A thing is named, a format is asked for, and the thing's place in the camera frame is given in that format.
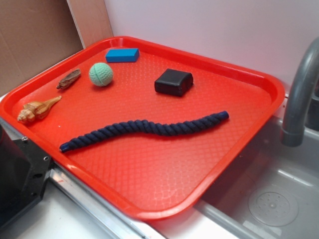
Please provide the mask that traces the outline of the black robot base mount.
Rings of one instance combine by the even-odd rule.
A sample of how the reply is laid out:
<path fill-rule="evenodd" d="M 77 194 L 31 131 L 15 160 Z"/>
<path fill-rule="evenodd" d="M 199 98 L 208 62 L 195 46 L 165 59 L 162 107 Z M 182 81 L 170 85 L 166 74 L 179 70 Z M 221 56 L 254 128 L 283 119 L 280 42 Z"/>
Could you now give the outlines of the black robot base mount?
<path fill-rule="evenodd" d="M 0 229 L 38 204 L 52 158 L 30 139 L 13 140 L 0 128 Z"/>

